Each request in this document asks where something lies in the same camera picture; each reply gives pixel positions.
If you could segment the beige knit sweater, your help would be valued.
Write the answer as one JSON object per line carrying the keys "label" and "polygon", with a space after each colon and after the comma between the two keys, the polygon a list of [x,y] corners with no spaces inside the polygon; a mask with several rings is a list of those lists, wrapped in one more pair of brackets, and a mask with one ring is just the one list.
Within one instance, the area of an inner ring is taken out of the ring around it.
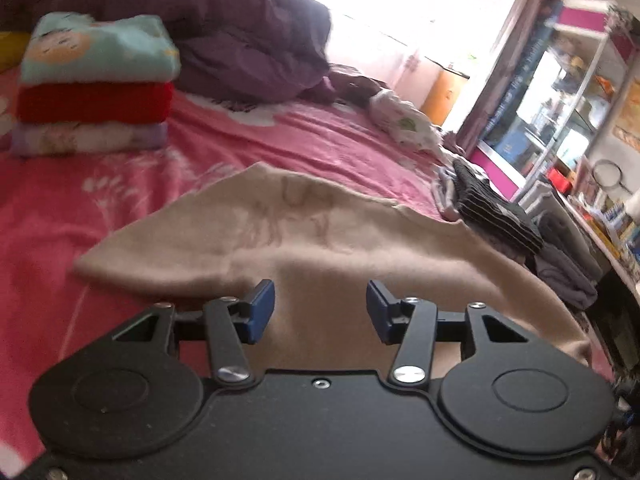
{"label": "beige knit sweater", "polygon": [[372,280],[442,310],[484,302],[577,362],[592,358],[558,296],[464,223],[264,164],[114,232],[75,269],[157,299],[241,297],[273,281],[273,315],[247,352],[255,370],[388,370],[393,349],[366,309]]}

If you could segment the grey folded clothes stack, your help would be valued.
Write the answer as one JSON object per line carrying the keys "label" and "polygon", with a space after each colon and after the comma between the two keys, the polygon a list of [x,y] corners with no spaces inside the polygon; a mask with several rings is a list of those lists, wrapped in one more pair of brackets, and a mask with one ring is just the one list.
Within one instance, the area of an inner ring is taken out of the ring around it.
{"label": "grey folded clothes stack", "polygon": [[533,216],[542,238],[535,274],[569,306],[585,311],[598,299],[603,271],[573,221],[545,210]]}

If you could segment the dark striped folded garment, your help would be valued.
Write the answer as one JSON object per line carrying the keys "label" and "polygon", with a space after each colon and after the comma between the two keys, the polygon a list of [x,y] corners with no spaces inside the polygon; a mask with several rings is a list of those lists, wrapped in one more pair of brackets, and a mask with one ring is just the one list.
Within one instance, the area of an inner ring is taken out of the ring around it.
{"label": "dark striped folded garment", "polygon": [[487,179],[477,177],[473,168],[457,158],[454,167],[454,189],[458,211],[465,220],[472,220],[490,234],[533,257],[540,252],[544,241],[526,212],[497,194]]}

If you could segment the floral light folded garment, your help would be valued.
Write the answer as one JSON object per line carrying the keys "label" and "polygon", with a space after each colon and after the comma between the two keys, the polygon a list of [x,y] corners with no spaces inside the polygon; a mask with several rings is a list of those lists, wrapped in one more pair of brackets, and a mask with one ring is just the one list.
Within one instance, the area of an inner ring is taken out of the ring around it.
{"label": "floral light folded garment", "polygon": [[448,222],[460,220],[457,207],[457,191],[454,187],[455,176],[451,169],[439,167],[436,177],[431,183],[431,192],[437,210],[440,216]]}

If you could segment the white printed crumpled garment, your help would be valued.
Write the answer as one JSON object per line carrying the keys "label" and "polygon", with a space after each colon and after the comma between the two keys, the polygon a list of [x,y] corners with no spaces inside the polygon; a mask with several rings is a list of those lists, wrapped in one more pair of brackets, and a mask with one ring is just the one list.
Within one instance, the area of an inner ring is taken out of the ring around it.
{"label": "white printed crumpled garment", "polygon": [[393,90],[384,89],[369,100],[368,113],[378,128],[413,151],[440,153],[442,139],[431,119]]}

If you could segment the pink floral bed blanket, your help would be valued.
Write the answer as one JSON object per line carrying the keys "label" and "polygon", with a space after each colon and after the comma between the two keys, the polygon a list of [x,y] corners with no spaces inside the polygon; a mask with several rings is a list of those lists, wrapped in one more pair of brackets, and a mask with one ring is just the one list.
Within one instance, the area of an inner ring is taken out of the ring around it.
{"label": "pink floral bed blanket", "polygon": [[235,112],[178,92],[168,142],[150,152],[1,159],[1,470],[42,450],[28,412],[36,379],[91,341],[171,301],[89,280],[76,260],[114,232],[256,164],[394,200],[445,222],[433,202],[437,162],[397,144],[363,112],[305,102]]}

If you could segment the wooden desk with books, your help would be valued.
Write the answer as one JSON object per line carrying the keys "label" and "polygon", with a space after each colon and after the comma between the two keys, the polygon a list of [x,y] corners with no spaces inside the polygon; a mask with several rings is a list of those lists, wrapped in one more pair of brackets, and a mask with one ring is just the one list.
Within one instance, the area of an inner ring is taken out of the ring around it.
{"label": "wooden desk with books", "polygon": [[583,157],[562,200],[602,272],[589,321],[612,367],[632,370],[639,366],[639,223],[623,200],[611,197],[622,188],[615,162]]}

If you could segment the lilac white folded garment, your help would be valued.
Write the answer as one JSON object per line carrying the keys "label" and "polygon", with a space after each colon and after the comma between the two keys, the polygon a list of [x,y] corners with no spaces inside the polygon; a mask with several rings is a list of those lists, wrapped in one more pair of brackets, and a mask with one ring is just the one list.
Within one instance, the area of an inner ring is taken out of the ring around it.
{"label": "lilac white folded garment", "polygon": [[37,157],[157,150],[166,144],[167,131],[167,122],[149,125],[119,122],[16,124],[11,130],[10,152],[16,156]]}

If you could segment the glass door bookshelf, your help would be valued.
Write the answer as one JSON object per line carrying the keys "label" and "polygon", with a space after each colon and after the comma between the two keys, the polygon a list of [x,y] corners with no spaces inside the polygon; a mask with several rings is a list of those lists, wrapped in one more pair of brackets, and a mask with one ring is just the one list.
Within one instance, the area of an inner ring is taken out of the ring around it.
{"label": "glass door bookshelf", "polygon": [[559,162],[569,170],[597,139],[637,46],[614,0],[561,0],[534,29],[469,159],[507,200]]}

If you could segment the red folded garment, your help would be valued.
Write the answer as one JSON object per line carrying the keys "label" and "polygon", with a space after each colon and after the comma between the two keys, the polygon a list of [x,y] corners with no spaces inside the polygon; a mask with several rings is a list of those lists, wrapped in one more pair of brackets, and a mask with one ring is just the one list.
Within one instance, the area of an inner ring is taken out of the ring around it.
{"label": "red folded garment", "polygon": [[24,124],[159,124],[170,112],[171,82],[90,82],[21,86],[15,113]]}

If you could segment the purple duvet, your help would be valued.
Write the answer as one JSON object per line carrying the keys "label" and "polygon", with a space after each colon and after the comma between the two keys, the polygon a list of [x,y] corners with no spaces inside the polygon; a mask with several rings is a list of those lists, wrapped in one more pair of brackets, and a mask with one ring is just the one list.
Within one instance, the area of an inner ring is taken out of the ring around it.
{"label": "purple duvet", "polygon": [[330,11],[314,0],[1,0],[1,25],[31,30],[50,12],[158,16],[179,50],[184,92],[247,103],[335,98]]}

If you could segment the teal cartoon folded garment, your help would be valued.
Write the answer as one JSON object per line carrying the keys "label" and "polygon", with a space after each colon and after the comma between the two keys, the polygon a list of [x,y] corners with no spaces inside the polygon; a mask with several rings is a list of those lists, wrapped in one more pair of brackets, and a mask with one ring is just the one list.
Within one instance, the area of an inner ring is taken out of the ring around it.
{"label": "teal cartoon folded garment", "polygon": [[99,22],[87,14],[52,12],[30,37],[21,83],[171,82],[180,68],[179,51],[156,15]]}

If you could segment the pink patterned curtain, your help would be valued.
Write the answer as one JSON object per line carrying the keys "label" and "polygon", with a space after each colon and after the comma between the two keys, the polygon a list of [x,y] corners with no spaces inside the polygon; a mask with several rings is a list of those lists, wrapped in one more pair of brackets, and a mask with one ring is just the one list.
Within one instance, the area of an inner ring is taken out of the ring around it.
{"label": "pink patterned curtain", "polygon": [[502,25],[495,47],[480,73],[470,80],[471,87],[464,97],[471,107],[456,133],[457,148],[469,155],[476,148],[482,131],[495,113],[514,76],[529,37],[534,32],[542,10],[555,0],[514,0]]}

